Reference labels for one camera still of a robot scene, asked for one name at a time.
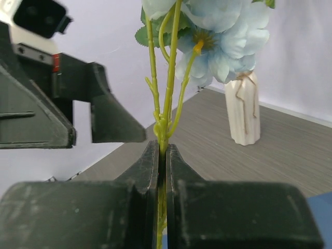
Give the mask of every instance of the bouquet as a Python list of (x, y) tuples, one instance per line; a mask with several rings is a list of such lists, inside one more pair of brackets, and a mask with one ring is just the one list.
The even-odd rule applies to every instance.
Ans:
[[(274, 7), (274, 0), (142, 0), (144, 26), (135, 38), (149, 49), (151, 78), (146, 77), (145, 81), (154, 97), (154, 134), (160, 146), (160, 167), (165, 167), (168, 140), (179, 123), (187, 85), (204, 88), (213, 79), (226, 84), (238, 74), (252, 71), (255, 53), (269, 39), (264, 28), (269, 21), (269, 8)], [(155, 48), (161, 50), (168, 63), (163, 110), (159, 103)], [(183, 54), (176, 64), (177, 50)], [(172, 122), (175, 77), (182, 84)], [(160, 176), (158, 182), (157, 249), (161, 249), (162, 231), (167, 224), (165, 177)]]

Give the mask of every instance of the vase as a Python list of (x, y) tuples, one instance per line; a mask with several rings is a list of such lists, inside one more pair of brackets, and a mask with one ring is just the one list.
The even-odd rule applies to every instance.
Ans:
[(243, 146), (260, 139), (257, 77), (253, 71), (241, 73), (225, 85), (226, 106), (232, 139)]

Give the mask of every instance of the red component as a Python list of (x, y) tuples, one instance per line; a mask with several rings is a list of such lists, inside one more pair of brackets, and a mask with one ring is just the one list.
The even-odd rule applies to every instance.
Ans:
[(53, 72), (56, 73), (60, 70), (60, 56), (58, 54), (54, 54), (53, 60), (54, 60)]

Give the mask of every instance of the flower center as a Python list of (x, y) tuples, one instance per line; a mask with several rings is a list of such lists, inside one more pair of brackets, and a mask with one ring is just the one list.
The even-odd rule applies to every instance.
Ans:
[(210, 31), (202, 30), (202, 29), (196, 29), (192, 36), (192, 41), (195, 44), (198, 44), (199, 42), (203, 42), (203, 49), (205, 50), (211, 50), (214, 48), (215, 43), (217, 40), (214, 39), (215, 34), (213, 34)]

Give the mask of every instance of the black camera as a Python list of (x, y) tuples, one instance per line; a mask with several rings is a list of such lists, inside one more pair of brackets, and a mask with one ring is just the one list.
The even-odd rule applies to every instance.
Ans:
[(22, 0), (13, 21), (30, 32), (51, 38), (55, 32), (63, 34), (72, 21), (66, 13), (66, 8), (53, 0)]

